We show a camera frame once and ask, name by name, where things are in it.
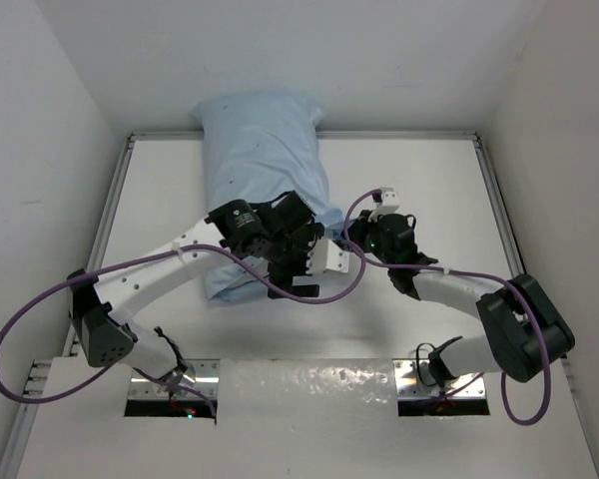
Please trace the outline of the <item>light blue pillowcase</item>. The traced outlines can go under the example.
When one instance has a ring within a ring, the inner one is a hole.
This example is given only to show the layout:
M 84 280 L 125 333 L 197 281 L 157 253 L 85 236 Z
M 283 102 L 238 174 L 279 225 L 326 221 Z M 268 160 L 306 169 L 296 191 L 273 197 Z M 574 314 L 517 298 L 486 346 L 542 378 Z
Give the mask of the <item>light blue pillowcase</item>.
M 326 229 L 342 224 L 319 158 L 323 111 L 315 101 L 299 93 L 246 93 L 203 101 L 192 114 L 204 131 L 208 211 L 233 200 L 269 203 L 294 191 Z

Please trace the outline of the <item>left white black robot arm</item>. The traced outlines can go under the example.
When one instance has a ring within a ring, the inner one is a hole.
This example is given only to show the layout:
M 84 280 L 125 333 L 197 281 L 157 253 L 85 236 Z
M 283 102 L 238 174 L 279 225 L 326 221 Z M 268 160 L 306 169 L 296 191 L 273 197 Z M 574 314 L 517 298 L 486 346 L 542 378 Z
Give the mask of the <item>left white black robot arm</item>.
M 94 368 L 124 363 L 168 381 L 189 371 L 175 340 L 137 324 L 145 307 L 218 267 L 223 259 L 262 259 L 273 297 L 287 292 L 315 298 L 316 285 L 294 286 L 307 273 L 308 255 L 324 235 L 316 214 L 296 192 L 273 201 L 230 201 L 178 238 L 119 269 L 70 275 L 72 323 Z

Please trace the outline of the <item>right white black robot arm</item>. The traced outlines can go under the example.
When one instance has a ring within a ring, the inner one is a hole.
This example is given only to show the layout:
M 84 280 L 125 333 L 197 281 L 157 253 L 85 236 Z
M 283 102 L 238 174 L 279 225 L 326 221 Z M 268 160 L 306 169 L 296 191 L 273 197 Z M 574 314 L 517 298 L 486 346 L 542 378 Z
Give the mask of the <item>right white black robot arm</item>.
M 347 237 L 387 269 L 393 287 L 421 301 L 459 310 L 481 322 L 482 336 L 456 336 L 428 354 L 420 380 L 444 387 L 459 376 L 503 372 L 525 383 L 575 346 L 575 337 L 539 282 L 520 274 L 505 286 L 481 273 L 445 273 L 415 242 L 416 219 L 369 211 L 344 228 Z

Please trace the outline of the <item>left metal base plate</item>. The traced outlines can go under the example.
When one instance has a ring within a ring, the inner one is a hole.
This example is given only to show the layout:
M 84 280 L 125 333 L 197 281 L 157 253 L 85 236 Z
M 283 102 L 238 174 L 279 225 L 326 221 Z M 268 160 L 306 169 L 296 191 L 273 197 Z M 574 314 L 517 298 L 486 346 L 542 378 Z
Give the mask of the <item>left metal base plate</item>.
M 128 398 L 135 401 L 166 401 L 169 396 L 172 396 L 180 401 L 205 398 L 216 400 L 219 393 L 220 364 L 215 359 L 189 359 L 189 367 L 183 379 L 185 390 L 175 388 L 170 391 L 166 386 L 133 372 L 129 382 Z

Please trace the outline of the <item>metal base plate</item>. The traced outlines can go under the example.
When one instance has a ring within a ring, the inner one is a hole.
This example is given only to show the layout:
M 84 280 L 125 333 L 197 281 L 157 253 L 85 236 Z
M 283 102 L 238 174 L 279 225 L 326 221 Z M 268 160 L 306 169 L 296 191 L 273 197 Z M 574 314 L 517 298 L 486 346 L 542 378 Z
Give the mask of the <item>metal base plate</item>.
M 397 398 L 400 401 L 428 401 L 436 399 L 485 400 L 485 382 L 481 374 L 469 373 L 445 384 L 425 385 L 417 374 L 414 358 L 396 359 L 392 362 Z
M 215 359 L 189 359 L 189 367 L 183 379 L 185 390 L 175 388 L 170 391 L 166 386 L 133 372 L 129 382 L 128 398 L 135 401 L 166 401 L 169 396 L 172 396 L 180 401 L 205 398 L 216 400 L 219 393 L 220 364 Z

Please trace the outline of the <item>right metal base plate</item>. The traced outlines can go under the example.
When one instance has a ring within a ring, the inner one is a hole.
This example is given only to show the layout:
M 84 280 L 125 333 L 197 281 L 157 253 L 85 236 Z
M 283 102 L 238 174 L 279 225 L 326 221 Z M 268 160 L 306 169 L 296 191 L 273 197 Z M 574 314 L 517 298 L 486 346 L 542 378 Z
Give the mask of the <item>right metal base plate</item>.
M 400 401 L 428 401 L 436 399 L 485 400 L 485 382 L 481 374 L 469 373 L 445 384 L 425 385 L 417 374 L 414 358 L 396 359 L 392 362 L 397 398 Z

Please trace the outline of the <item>aluminium table frame rail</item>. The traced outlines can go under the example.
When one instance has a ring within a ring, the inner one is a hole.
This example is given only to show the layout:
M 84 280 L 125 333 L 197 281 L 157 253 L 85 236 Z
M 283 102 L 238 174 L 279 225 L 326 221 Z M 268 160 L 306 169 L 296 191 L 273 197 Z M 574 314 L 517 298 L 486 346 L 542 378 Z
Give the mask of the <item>aluminium table frame rail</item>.
M 491 168 L 462 133 L 324 133 L 331 199 L 392 187 L 417 241 L 452 267 L 510 277 L 521 263 Z M 506 416 L 499 378 L 484 416 L 402 417 L 391 363 L 420 342 L 478 333 L 451 309 L 396 292 L 372 269 L 345 300 L 215 307 L 191 282 L 139 316 L 219 367 L 219 417 L 128 417 L 132 372 L 19 412 L 3 478 L 591 478 L 595 468 L 561 364 L 546 416 Z

